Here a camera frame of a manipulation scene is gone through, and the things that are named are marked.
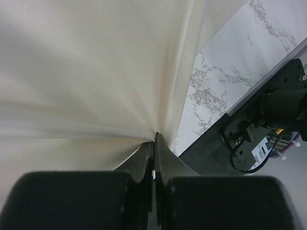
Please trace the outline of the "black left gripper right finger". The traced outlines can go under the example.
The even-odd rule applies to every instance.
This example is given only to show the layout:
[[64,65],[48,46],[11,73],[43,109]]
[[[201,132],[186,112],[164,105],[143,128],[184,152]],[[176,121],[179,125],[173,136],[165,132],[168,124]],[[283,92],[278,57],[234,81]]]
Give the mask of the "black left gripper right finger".
[[267,176],[201,176],[154,142],[157,223],[164,230],[301,230],[284,185]]

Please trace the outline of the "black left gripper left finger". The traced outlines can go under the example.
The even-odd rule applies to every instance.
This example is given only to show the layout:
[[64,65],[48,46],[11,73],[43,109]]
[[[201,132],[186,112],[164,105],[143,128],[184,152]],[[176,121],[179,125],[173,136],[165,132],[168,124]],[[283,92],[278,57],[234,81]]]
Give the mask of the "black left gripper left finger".
[[145,230],[151,211],[152,142],[113,171],[30,172],[13,186],[3,230]]

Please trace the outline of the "cream satin pillowcase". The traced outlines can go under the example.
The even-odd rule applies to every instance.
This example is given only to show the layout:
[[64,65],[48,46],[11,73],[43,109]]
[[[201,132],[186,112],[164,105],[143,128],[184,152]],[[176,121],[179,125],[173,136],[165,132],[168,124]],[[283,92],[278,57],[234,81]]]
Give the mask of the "cream satin pillowcase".
[[172,145],[195,57],[243,0],[3,0],[0,171],[116,167]]

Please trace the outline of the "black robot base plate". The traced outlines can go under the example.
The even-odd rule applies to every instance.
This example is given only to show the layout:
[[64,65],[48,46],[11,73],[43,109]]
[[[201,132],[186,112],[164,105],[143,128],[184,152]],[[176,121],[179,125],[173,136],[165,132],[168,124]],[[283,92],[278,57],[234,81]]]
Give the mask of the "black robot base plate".
[[264,84],[231,117],[222,130],[230,149],[230,164],[241,173],[259,170],[271,153],[255,169],[252,151],[267,136],[278,142],[294,131],[307,139],[307,76],[302,61],[292,59]]

